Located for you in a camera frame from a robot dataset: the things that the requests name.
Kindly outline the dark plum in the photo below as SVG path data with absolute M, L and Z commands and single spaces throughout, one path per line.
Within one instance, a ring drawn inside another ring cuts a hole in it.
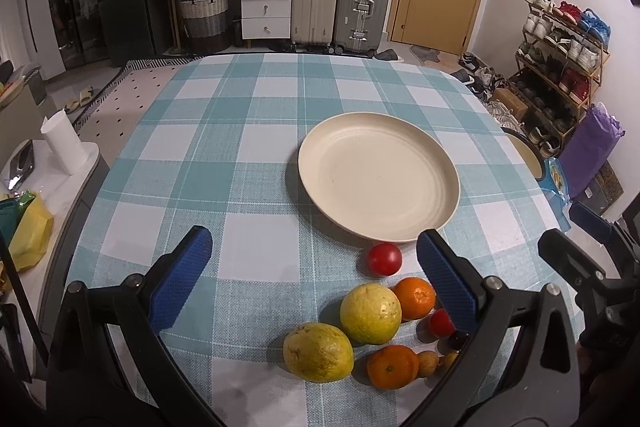
M 470 335 L 465 332 L 454 332 L 447 338 L 447 347 L 452 351 L 460 351 L 468 343 Z

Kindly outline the yellow plastic bag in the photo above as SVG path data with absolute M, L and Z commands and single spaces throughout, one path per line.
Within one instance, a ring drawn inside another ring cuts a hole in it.
M 33 268 L 47 252 L 53 216 L 37 194 L 26 207 L 12 237 L 9 252 L 17 272 Z

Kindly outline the round stool seat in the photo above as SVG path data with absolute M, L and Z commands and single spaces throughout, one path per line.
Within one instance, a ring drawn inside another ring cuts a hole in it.
M 538 150 L 536 150 L 533 144 L 530 143 L 520 132 L 509 128 L 502 128 L 502 131 L 509 138 L 512 145 L 515 147 L 515 150 L 520 154 L 525 165 L 532 173 L 532 176 L 537 182 L 542 181 L 547 173 L 547 169 L 544 160 L 538 153 Z

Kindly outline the small brown longan fruit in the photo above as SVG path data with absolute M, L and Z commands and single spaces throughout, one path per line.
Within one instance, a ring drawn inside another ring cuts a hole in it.
M 440 356 L 435 351 L 425 350 L 418 354 L 418 361 L 418 377 L 428 378 L 436 373 L 436 369 L 438 369 L 440 362 Z

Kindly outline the orange mandarin front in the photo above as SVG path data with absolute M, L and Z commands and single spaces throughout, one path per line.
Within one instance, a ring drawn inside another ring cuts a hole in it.
M 419 366 L 419 358 L 410 348 L 391 345 L 369 355 L 366 369 L 373 387 L 397 390 L 418 377 Z

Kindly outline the yellow-green guava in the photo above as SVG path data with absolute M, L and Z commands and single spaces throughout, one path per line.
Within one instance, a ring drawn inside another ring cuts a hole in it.
M 283 360 L 295 376 L 316 384 L 341 381 L 355 363 L 348 337 L 324 323 L 305 323 L 290 332 L 283 341 Z
M 344 297 L 340 306 L 342 329 L 355 343 L 385 345 L 398 332 L 402 320 L 399 299 L 388 287 L 362 284 Z

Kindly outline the yellow-green guava front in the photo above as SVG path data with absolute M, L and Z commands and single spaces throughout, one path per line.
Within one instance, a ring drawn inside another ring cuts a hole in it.
M 341 381 L 355 363 L 348 337 L 324 323 L 305 323 L 290 332 L 283 341 L 283 360 L 295 376 L 316 384 Z

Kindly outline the wooden shoe rack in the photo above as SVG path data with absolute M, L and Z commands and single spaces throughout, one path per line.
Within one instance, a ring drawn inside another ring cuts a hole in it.
M 544 158 L 559 155 L 602 86 L 611 27 L 592 9 L 524 0 L 528 13 L 508 88 L 526 106 L 522 125 Z

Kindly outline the teal white checkered tablecloth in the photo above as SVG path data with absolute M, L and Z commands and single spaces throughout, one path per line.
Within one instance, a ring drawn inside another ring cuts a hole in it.
M 387 114 L 431 135 L 456 166 L 460 202 L 442 236 L 484 275 L 537 289 L 555 274 L 537 253 L 555 226 L 516 150 L 467 87 L 435 69 L 356 57 L 238 54 L 183 66 L 108 173 L 68 276 L 119 284 L 190 228 L 213 254 L 163 340 L 230 426 L 396 426 L 431 390 L 382 392 L 359 376 L 316 385 L 284 368 L 299 324 L 337 322 L 366 280 L 369 243 L 326 219 L 300 185 L 297 151 L 320 121 Z

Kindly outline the white drawer cabinet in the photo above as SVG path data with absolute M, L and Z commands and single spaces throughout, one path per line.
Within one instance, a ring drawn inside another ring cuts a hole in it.
M 241 29 L 245 40 L 288 40 L 292 0 L 241 0 Z

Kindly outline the purple bag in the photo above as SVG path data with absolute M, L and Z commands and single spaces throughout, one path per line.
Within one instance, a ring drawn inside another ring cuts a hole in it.
M 570 199 L 585 190 L 624 135 L 622 125 L 602 102 L 588 107 L 559 156 Z

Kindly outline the grey slipper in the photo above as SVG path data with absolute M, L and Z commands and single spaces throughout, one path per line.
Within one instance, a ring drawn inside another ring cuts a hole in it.
M 385 62 L 396 62 L 399 60 L 399 56 L 394 49 L 386 49 L 378 52 L 374 57 L 379 61 Z

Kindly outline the red tomato near plate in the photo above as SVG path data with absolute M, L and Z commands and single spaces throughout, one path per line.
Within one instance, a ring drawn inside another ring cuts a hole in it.
M 378 277 L 390 277 L 401 268 L 402 252 L 394 244 L 379 243 L 367 253 L 367 265 Z

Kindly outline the small red tomato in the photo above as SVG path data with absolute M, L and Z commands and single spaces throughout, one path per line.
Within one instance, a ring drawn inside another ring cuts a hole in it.
M 435 338 L 447 338 L 457 330 L 457 327 L 454 326 L 447 311 L 439 308 L 427 317 L 427 330 Z

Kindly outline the white paper towel roll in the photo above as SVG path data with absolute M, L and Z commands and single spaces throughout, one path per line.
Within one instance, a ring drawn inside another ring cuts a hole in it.
M 64 110 L 59 110 L 50 118 L 44 118 L 40 133 L 55 158 L 70 176 L 87 161 L 88 154 L 82 147 L 79 136 Z

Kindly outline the orange mandarin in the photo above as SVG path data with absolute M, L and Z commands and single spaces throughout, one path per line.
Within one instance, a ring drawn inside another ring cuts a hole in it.
M 406 277 L 393 288 L 400 302 L 405 322 L 422 320 L 434 309 L 436 294 L 433 286 L 420 277 Z
M 419 366 L 419 358 L 410 348 L 391 345 L 369 355 L 366 369 L 373 387 L 397 390 L 418 377 Z

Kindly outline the cream round plate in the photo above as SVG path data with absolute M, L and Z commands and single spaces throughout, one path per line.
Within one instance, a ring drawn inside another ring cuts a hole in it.
M 460 179 L 446 150 L 414 124 L 354 112 L 311 129 L 297 158 L 311 202 L 352 234 L 388 243 L 414 242 L 456 213 Z

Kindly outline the blue patterned package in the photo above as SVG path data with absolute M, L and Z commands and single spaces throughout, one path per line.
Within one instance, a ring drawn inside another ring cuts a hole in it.
M 570 188 L 558 158 L 549 157 L 544 161 L 544 177 L 539 186 L 550 204 L 562 209 L 570 203 Z

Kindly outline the woven laundry basket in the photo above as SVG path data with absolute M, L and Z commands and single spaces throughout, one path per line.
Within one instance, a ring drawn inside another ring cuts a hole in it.
M 179 10 L 192 50 L 198 54 L 214 54 L 228 49 L 229 1 L 183 0 Z

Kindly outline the silver aluminium suitcase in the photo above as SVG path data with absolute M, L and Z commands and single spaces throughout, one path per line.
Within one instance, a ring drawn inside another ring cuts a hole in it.
M 388 0 L 337 0 L 334 52 L 372 57 L 382 40 L 387 5 Z

